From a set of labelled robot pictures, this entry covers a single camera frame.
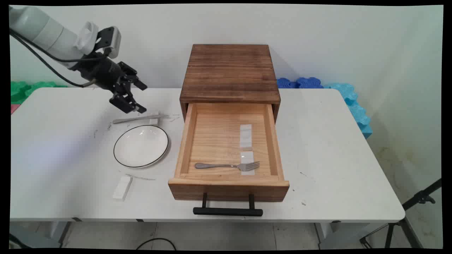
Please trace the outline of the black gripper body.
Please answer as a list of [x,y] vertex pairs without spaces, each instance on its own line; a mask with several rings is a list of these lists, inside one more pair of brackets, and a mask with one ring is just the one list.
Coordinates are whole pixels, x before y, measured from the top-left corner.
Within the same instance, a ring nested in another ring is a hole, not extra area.
[[70,68],[72,71],[79,71],[82,78],[91,81],[95,79],[95,84],[110,92],[115,92],[115,85],[123,75],[120,66],[110,58],[103,58],[102,53],[91,53],[83,56],[82,59],[101,58],[99,61],[81,61]]

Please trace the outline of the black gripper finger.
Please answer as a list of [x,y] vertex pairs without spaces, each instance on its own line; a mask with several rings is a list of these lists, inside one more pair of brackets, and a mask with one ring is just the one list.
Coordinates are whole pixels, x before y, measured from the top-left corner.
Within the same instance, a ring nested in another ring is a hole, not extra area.
[[127,83],[129,85],[134,85],[140,90],[144,91],[148,87],[139,79],[137,75],[137,71],[131,66],[127,65],[124,62],[119,62],[118,66],[121,69],[122,75],[120,76],[120,82]]
[[134,99],[130,83],[117,83],[114,85],[113,96],[109,99],[109,102],[125,114],[133,111],[143,114],[147,111],[147,108],[137,103]]

